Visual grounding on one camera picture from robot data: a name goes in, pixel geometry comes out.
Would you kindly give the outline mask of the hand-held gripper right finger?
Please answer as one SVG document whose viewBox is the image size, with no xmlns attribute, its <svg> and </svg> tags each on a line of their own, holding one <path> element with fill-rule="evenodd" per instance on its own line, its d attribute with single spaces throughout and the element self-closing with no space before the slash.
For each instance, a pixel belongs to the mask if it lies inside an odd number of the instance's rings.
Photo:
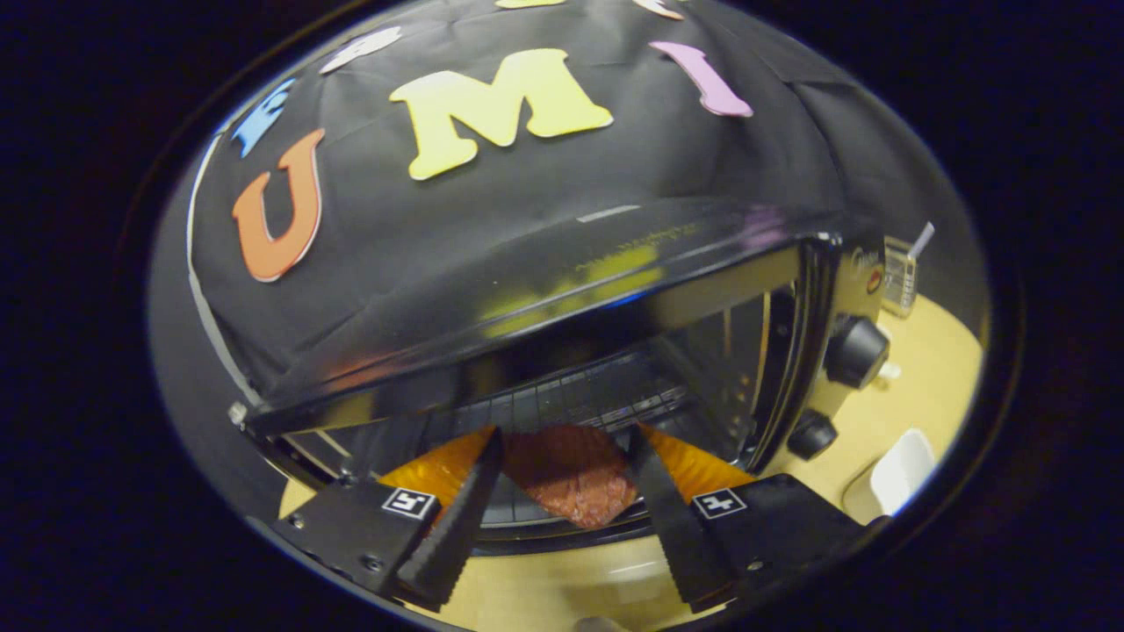
<svg viewBox="0 0 1124 632">
<path fill-rule="evenodd" d="M 680 599 L 695 613 L 794 592 L 870 536 L 790 475 L 752 477 L 644 424 L 629 431 L 629 467 Z"/>
</svg>

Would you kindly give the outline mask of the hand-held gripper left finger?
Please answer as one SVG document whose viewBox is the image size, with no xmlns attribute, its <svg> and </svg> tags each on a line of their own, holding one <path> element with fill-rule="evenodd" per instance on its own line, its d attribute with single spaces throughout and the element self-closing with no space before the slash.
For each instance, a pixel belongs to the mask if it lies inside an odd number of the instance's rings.
<svg viewBox="0 0 1124 632">
<path fill-rule="evenodd" d="M 484 427 L 381 477 L 342 477 L 270 525 L 314 563 L 382 601 L 439 611 L 472 553 L 504 440 Z"/>
</svg>

